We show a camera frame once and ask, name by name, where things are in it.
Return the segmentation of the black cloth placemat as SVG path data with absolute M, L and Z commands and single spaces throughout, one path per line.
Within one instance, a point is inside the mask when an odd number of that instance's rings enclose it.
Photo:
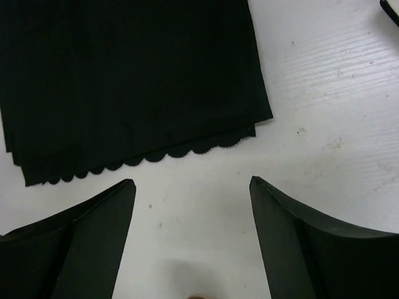
M 1 116 L 27 186 L 203 154 L 272 118 L 247 1 L 2 1 Z

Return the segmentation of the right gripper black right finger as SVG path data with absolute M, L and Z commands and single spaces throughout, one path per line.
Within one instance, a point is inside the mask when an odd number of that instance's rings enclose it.
M 398 235 L 341 221 L 251 179 L 272 298 L 397 298 Z

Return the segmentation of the square white plate black rim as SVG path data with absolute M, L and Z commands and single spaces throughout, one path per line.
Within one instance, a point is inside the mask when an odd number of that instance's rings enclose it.
M 380 5 L 390 19 L 399 26 L 399 0 L 380 0 Z

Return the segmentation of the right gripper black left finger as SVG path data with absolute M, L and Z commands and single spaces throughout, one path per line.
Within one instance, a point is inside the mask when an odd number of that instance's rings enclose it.
M 1 298 L 112 298 L 135 195 L 124 179 L 1 236 Z

